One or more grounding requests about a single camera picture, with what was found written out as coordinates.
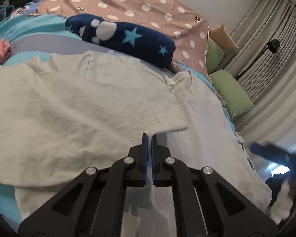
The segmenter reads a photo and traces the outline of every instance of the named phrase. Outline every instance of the gray curtain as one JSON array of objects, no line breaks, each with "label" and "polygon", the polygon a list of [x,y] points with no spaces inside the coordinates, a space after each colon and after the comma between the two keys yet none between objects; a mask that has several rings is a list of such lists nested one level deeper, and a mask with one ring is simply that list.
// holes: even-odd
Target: gray curtain
[{"label": "gray curtain", "polygon": [[220,64],[233,76],[248,66],[277,38],[277,54],[266,52],[238,82],[254,108],[234,121],[248,145],[252,141],[294,146],[296,141],[296,4],[290,0],[258,0],[231,35],[239,51]]}]

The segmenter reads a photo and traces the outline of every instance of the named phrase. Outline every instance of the triangular cutout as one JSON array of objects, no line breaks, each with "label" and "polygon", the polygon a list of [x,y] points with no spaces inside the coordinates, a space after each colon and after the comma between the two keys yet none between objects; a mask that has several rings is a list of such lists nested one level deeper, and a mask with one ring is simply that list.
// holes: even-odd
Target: triangular cutout
[{"label": "triangular cutout", "polygon": [[60,201],[58,201],[52,209],[64,216],[70,216],[74,205],[79,197],[82,190],[83,184],[77,184],[73,189],[71,189]]},{"label": "triangular cutout", "polygon": [[221,183],[216,183],[216,188],[229,216],[233,216],[245,210],[245,205],[226,189],[225,186]]}]

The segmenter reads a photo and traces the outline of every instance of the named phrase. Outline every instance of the beige pillow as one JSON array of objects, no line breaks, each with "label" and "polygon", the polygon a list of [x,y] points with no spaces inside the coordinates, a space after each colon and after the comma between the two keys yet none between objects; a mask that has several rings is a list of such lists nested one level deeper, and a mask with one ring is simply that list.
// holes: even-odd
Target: beige pillow
[{"label": "beige pillow", "polygon": [[236,45],[234,40],[228,34],[224,25],[220,25],[209,31],[209,36],[213,39],[224,51],[236,50],[239,47]]}]

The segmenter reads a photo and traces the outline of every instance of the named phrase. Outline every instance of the rolled blanket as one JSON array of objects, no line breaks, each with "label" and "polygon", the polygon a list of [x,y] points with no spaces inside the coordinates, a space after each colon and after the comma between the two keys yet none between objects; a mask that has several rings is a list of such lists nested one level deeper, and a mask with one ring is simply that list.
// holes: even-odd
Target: rolled blanket
[{"label": "rolled blanket", "polygon": [[91,14],[68,18],[66,28],[86,42],[129,54],[161,68],[168,68],[175,43],[165,34],[128,22],[109,22]]}]

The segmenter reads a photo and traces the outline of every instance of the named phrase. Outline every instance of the pink cloth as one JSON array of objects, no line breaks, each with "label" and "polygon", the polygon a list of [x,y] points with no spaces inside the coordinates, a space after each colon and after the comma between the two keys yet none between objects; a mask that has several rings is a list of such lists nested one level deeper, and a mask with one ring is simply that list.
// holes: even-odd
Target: pink cloth
[{"label": "pink cloth", "polygon": [[12,54],[12,47],[8,40],[0,39],[0,64],[3,64]]}]

